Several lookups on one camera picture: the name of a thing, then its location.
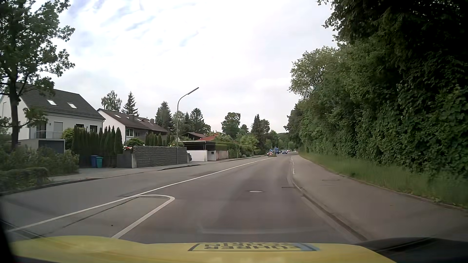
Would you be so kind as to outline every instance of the car hood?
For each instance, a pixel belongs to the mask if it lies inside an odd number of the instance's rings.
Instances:
[[[37,262],[122,263],[392,263],[346,244],[214,242],[142,244],[97,236],[60,236],[12,242],[13,253]]]

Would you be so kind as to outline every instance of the street lamp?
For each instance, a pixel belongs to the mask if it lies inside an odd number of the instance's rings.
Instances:
[[[198,88],[195,88],[192,91],[190,91],[189,93],[185,94],[177,102],[177,111],[176,111],[177,112],[177,121],[176,121],[176,126],[175,126],[175,129],[176,129],[176,139],[175,140],[176,140],[176,143],[177,143],[176,154],[175,154],[175,158],[177,159],[176,164],[179,164],[179,102],[183,97],[185,97],[185,96],[189,95],[190,93],[196,91]]]

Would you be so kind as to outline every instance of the white lane marking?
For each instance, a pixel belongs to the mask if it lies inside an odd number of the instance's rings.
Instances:
[[[115,200],[115,201],[112,201],[112,202],[108,202],[108,203],[105,203],[105,204],[102,204],[102,205],[96,205],[96,206],[93,206],[93,207],[85,208],[85,209],[82,209],[82,210],[79,210],[79,211],[76,211],[76,212],[72,212],[72,213],[68,213],[68,214],[65,214],[65,215],[57,216],[57,217],[47,219],[47,220],[44,220],[44,221],[40,221],[40,222],[37,222],[37,223],[29,224],[29,225],[26,225],[26,226],[20,226],[20,227],[13,228],[13,229],[9,229],[9,230],[7,230],[7,233],[18,231],[18,230],[25,229],[25,228],[32,227],[32,226],[38,226],[38,225],[41,225],[41,224],[44,224],[44,223],[47,223],[47,222],[51,222],[51,221],[54,221],[54,220],[57,220],[57,219],[60,219],[60,218],[64,218],[64,217],[71,216],[71,215],[76,215],[78,213],[86,212],[86,211],[89,211],[91,209],[95,209],[95,208],[98,208],[98,207],[101,207],[101,206],[110,205],[110,204],[113,204],[113,203],[116,203],[116,202],[127,200],[129,198],[135,198],[137,196],[144,195],[144,194],[147,194],[147,193],[152,192],[152,191],[156,191],[156,190],[163,189],[163,188],[166,188],[166,187],[169,187],[169,186],[172,186],[172,185],[176,185],[176,184],[180,184],[180,183],[189,182],[189,181],[196,180],[196,179],[199,179],[199,178],[202,178],[202,177],[205,177],[205,176],[221,173],[221,172],[224,172],[224,171],[227,171],[227,170],[231,170],[231,169],[241,167],[241,166],[244,166],[244,165],[248,165],[248,164],[251,164],[251,163],[254,163],[254,162],[258,162],[258,161],[244,163],[244,164],[234,166],[234,167],[231,167],[231,168],[228,168],[228,169],[224,169],[224,170],[221,170],[221,171],[218,171],[218,172],[214,172],[214,173],[211,173],[211,174],[202,175],[202,176],[195,177],[195,178],[192,178],[192,179],[188,179],[188,180],[185,180],[185,181],[164,185],[164,186],[158,187],[156,189],[152,189],[152,190],[149,190],[149,191],[146,191],[146,192],[142,192],[142,193],[133,195],[131,197],[124,197],[124,198],[121,198],[121,199],[118,199],[118,200]]]
[[[294,161],[293,161],[293,157],[291,156],[291,161],[292,161],[292,174],[294,175],[295,174],[295,171],[294,171]]]
[[[160,197],[168,197],[169,200],[164,202],[162,205],[154,208],[153,210],[151,210],[151,212],[149,212],[148,214],[144,215],[143,217],[141,217],[140,219],[138,219],[137,221],[133,222],[131,225],[127,226],[126,228],[122,229],[119,233],[115,234],[112,236],[112,238],[120,238],[121,236],[125,235],[127,232],[129,232],[130,230],[132,230],[133,228],[135,228],[136,226],[138,226],[141,222],[145,221],[146,219],[148,219],[150,216],[152,216],[154,213],[158,212],[159,210],[161,210],[161,208],[167,206],[170,202],[174,201],[175,198],[172,197],[172,196],[165,196],[165,195],[141,195],[141,196],[138,196],[138,197],[147,197],[147,196],[160,196]]]

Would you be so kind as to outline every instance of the asphalt road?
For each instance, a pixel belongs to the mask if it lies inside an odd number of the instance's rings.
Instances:
[[[291,154],[16,193],[0,200],[2,215],[12,241],[97,235],[141,243],[352,243],[290,183]]]

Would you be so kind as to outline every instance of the red roof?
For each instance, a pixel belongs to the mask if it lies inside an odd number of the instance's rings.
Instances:
[[[216,138],[216,136],[218,136],[218,135],[219,135],[219,134],[215,134],[215,135],[207,136],[207,137],[204,137],[204,138],[198,139],[197,141],[212,141],[212,140],[214,140],[214,138]]]

